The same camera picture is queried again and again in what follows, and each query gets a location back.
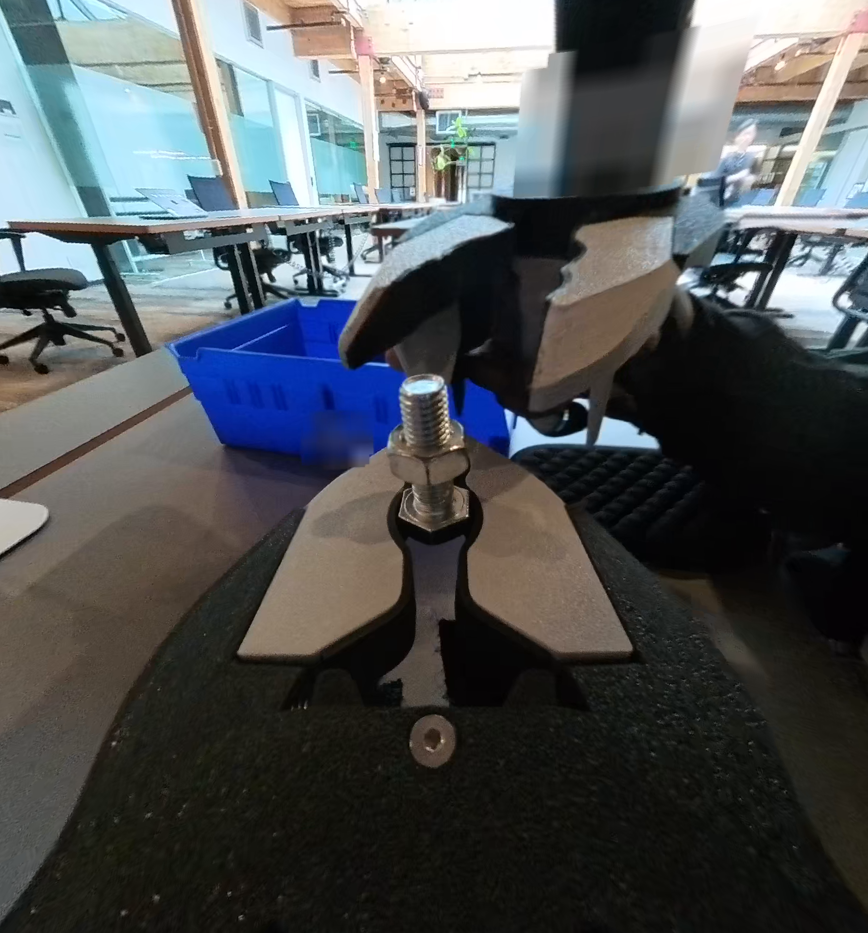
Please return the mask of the hanging green plant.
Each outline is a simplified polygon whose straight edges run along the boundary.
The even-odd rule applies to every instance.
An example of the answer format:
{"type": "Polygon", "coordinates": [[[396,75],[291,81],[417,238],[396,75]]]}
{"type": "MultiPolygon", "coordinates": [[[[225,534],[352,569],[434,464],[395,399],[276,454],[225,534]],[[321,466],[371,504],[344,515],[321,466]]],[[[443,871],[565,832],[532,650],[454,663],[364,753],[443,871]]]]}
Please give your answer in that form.
{"type": "Polygon", "coordinates": [[[443,127],[444,138],[435,146],[432,165],[436,173],[444,173],[453,166],[465,167],[467,164],[468,132],[463,120],[463,113],[454,113],[450,124],[443,127]]]}

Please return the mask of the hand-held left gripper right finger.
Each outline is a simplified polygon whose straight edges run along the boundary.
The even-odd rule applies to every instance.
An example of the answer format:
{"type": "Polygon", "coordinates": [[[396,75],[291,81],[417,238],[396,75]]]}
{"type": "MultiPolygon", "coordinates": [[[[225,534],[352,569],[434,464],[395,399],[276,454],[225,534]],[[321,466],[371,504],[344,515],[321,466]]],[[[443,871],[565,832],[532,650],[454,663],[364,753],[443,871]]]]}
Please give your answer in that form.
{"type": "Polygon", "coordinates": [[[469,440],[478,506],[461,592],[500,630],[560,662],[620,662],[630,638],[563,501],[522,466],[469,440]]]}

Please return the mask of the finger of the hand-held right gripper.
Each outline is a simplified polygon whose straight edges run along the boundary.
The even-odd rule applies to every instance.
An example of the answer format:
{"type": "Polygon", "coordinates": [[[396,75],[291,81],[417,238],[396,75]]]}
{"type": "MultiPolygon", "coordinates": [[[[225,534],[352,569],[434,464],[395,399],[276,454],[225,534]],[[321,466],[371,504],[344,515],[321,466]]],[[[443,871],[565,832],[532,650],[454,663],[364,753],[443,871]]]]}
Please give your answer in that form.
{"type": "Polygon", "coordinates": [[[466,375],[516,303],[514,226],[489,215],[428,218],[381,263],[339,338],[348,369],[394,351],[407,375],[466,375]]]}
{"type": "Polygon", "coordinates": [[[587,440],[598,438],[616,372],[655,336],[680,269],[673,216],[634,216],[579,227],[578,255],[547,296],[528,411],[589,397],[587,440]]]}

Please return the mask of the person's right forearm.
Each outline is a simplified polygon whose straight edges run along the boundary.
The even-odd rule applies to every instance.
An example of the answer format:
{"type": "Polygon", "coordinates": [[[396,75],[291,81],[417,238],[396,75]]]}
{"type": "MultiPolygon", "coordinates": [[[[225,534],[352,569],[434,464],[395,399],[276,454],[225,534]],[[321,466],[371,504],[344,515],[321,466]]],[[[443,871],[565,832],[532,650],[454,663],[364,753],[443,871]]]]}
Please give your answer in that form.
{"type": "Polygon", "coordinates": [[[758,312],[690,296],[676,394],[633,425],[804,542],[785,567],[808,616],[827,639],[858,645],[868,636],[868,356],[813,351],[758,312]]]}

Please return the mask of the open grey laptop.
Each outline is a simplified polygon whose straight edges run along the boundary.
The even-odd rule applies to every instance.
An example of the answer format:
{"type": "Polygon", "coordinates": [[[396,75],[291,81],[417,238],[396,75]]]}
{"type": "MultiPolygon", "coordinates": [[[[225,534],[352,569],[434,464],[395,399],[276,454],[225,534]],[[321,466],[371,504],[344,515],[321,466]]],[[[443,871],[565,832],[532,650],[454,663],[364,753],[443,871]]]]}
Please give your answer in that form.
{"type": "Polygon", "coordinates": [[[175,190],[137,188],[136,192],[168,216],[178,219],[207,216],[202,207],[175,190]]]}

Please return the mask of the person's right hand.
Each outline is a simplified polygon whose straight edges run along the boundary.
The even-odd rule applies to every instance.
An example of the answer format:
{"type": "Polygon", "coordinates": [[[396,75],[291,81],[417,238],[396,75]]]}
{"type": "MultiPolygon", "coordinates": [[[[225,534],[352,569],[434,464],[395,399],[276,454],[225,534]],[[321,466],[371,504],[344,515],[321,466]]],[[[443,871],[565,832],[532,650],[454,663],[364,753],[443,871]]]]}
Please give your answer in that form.
{"type": "Polygon", "coordinates": [[[616,371],[606,415],[635,424],[638,412],[676,394],[681,356],[695,317],[693,298],[683,286],[676,286],[660,328],[616,371]]]}

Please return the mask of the wooden desk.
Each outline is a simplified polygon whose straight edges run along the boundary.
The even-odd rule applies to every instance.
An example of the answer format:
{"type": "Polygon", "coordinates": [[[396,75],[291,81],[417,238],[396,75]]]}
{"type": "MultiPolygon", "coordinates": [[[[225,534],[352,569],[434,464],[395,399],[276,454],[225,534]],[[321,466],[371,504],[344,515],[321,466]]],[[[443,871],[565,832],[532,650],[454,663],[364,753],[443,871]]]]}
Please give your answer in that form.
{"type": "Polygon", "coordinates": [[[769,269],[756,274],[745,304],[758,311],[766,311],[801,235],[868,242],[868,208],[746,206],[726,210],[725,217],[730,229],[770,236],[763,260],[769,269]]]}
{"type": "Polygon", "coordinates": [[[379,255],[379,262],[385,259],[390,247],[393,247],[399,239],[418,227],[428,217],[429,215],[408,216],[371,225],[370,236],[379,255]]]}
{"type": "Polygon", "coordinates": [[[251,245],[262,241],[275,229],[305,238],[304,259],[307,288],[297,295],[337,297],[338,292],[323,285],[323,268],[318,252],[318,231],[325,221],[341,213],[327,205],[317,208],[275,206],[243,208],[230,212],[202,213],[173,218],[79,217],[52,220],[11,220],[7,229],[19,234],[41,234],[64,243],[84,244],[94,253],[103,285],[111,299],[123,332],[135,356],[146,356],[153,347],[134,305],[128,286],[111,254],[117,242],[137,240],[149,252],[173,256],[186,252],[223,248],[241,313],[265,305],[261,278],[256,270],[251,245]]]}

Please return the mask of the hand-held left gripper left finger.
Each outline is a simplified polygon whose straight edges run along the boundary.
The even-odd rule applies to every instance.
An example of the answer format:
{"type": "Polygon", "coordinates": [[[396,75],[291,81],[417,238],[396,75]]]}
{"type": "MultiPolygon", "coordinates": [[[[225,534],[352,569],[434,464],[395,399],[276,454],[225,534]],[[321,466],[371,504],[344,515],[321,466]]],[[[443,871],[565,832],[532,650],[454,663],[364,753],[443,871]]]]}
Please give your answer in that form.
{"type": "Polygon", "coordinates": [[[380,451],[314,496],[239,659],[317,663],[395,620],[409,596],[407,559],[390,520],[402,490],[380,451]]]}

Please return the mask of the steel hex bolt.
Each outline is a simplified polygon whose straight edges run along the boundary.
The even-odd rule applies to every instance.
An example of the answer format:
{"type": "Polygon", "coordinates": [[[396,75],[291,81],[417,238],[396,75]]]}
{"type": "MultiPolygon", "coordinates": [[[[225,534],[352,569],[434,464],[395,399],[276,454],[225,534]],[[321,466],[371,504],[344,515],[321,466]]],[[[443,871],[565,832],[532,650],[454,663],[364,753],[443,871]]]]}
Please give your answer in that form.
{"type": "MultiPolygon", "coordinates": [[[[410,376],[399,388],[398,403],[406,440],[416,447],[433,447],[450,432],[447,383],[439,375],[410,376]]],[[[398,519],[408,534],[427,543],[440,543],[463,534],[470,516],[470,495],[463,485],[468,472],[438,485],[403,485],[398,519]]]]}

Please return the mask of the black textured pad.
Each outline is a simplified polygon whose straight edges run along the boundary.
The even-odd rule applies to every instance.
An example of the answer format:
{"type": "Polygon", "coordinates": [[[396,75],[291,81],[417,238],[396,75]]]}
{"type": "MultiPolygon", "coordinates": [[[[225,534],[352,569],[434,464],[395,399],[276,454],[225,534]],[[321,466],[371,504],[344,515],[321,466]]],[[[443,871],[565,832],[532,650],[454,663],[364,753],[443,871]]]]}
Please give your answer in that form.
{"type": "Polygon", "coordinates": [[[640,560],[681,566],[705,542],[706,487],[689,466],[658,451],[547,445],[519,450],[512,461],[640,560]]]}

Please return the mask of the wooden pillar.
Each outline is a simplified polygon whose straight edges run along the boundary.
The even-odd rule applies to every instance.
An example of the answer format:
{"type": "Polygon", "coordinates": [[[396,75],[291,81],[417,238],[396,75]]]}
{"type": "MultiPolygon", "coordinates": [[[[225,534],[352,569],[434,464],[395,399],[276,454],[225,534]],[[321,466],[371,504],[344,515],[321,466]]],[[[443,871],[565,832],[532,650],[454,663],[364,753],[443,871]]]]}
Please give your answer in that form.
{"type": "Polygon", "coordinates": [[[171,1],[173,16],[187,63],[199,120],[219,176],[238,208],[248,203],[241,166],[230,128],[218,64],[207,29],[204,4],[200,1],[171,1]]]}

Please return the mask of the blue divided plastic bin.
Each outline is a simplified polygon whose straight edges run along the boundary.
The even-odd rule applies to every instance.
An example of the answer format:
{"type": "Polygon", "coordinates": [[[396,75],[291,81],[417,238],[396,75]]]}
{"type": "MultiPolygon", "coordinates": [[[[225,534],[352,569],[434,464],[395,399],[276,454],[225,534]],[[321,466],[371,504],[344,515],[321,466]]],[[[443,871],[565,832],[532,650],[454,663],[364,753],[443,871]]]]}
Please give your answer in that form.
{"type": "Polygon", "coordinates": [[[287,299],[168,344],[222,444],[327,467],[384,449],[405,377],[381,357],[342,365],[338,340],[355,305],[287,299]]]}

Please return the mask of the steel hex nut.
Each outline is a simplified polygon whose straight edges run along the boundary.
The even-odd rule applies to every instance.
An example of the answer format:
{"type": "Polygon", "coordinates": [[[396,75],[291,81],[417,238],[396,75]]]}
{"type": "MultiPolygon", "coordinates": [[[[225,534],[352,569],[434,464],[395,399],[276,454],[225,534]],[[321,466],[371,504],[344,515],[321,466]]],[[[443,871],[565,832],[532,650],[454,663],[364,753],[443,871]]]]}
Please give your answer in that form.
{"type": "Polygon", "coordinates": [[[396,426],[385,452],[391,472],[405,484],[433,486],[453,482],[471,467],[463,426],[455,420],[450,422],[447,440],[427,448],[409,444],[404,426],[396,426]]]}

